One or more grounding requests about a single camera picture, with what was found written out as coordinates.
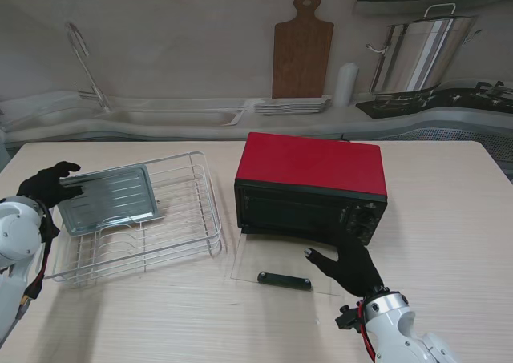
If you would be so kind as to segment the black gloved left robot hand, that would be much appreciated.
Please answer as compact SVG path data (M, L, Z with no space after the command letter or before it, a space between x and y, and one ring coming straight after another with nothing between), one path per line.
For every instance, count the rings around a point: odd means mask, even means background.
M72 172L80 169L81 167L76 163L61 161L24 180L18 188L17 195L39 201L47 208L52 208L64 200L83 194L80 186L64 187L60 183L61 179L67 178Z

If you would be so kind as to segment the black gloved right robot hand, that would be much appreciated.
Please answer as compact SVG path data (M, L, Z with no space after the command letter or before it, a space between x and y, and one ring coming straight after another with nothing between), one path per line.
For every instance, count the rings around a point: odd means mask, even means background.
M385 288L368 250L357 237L340 235L334 238L333 243L337 249L337 260L313 248L304 250L305 258L353 296L365 298Z

